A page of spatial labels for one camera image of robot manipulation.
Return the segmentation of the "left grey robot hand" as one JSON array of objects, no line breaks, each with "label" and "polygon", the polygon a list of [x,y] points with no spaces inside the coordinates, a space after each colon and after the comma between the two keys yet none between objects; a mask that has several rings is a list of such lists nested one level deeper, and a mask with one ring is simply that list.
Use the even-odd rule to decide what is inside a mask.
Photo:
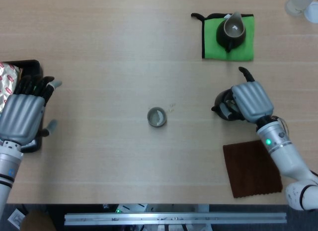
[{"label": "left grey robot hand", "polygon": [[17,84],[0,116],[0,142],[3,147],[20,150],[33,140],[50,136],[57,127],[53,119],[42,128],[46,105],[62,85],[54,77],[24,76]]}]

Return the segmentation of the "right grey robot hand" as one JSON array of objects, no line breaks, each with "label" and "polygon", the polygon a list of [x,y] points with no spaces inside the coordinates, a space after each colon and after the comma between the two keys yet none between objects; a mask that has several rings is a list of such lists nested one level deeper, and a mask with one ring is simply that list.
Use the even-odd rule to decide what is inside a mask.
[{"label": "right grey robot hand", "polygon": [[233,85],[222,98],[221,113],[226,120],[246,120],[261,126],[272,120],[274,105],[262,85],[248,69],[239,67],[246,82]]}]

